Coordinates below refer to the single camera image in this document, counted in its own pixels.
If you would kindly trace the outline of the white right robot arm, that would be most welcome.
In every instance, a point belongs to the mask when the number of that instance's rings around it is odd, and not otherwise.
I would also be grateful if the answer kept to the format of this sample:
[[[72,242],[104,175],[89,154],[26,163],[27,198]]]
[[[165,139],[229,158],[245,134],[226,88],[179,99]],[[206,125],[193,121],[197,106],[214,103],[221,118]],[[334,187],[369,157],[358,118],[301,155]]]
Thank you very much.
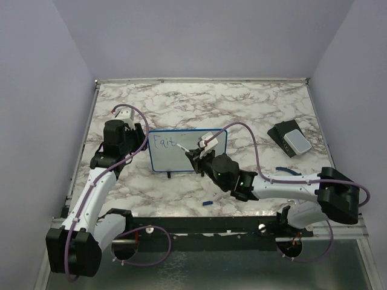
[[[296,203],[278,220],[278,230],[292,236],[299,229],[329,219],[354,225],[359,215],[359,186],[334,168],[298,176],[262,177],[245,171],[227,154],[204,149],[186,150],[185,156],[197,174],[207,175],[222,191],[247,202],[262,199],[291,199]]]

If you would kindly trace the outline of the white whiteboard marker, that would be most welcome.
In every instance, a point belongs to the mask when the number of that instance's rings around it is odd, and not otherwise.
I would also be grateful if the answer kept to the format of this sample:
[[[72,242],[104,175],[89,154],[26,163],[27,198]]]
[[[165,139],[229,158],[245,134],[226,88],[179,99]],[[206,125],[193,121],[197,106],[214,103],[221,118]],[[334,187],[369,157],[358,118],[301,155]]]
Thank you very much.
[[[191,153],[190,149],[185,148],[184,146],[177,144],[177,146],[184,152],[184,153]]]

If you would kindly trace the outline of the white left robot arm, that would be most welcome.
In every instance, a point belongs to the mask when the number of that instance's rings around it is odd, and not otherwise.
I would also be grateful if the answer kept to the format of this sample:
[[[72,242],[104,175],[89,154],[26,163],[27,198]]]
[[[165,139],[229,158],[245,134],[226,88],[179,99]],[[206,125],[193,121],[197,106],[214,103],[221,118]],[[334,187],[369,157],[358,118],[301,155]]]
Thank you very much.
[[[102,253],[117,235],[124,239],[133,233],[134,224],[126,214],[114,211],[101,224],[97,222],[102,205],[133,154],[147,148],[145,129],[130,119],[110,120],[103,128],[103,141],[90,161],[85,187],[75,206],[59,228],[46,235],[48,260],[52,272],[93,277]]]

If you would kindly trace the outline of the blue framed small whiteboard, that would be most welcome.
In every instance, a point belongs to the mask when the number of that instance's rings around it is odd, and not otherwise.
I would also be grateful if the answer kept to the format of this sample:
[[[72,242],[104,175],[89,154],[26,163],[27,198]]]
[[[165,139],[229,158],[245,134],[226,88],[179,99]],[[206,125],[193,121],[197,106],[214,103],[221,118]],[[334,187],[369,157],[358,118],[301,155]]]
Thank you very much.
[[[153,171],[192,172],[193,168],[188,158],[177,144],[187,149],[197,149],[201,136],[208,132],[215,135],[219,131],[219,129],[151,130],[148,136],[148,148]]]

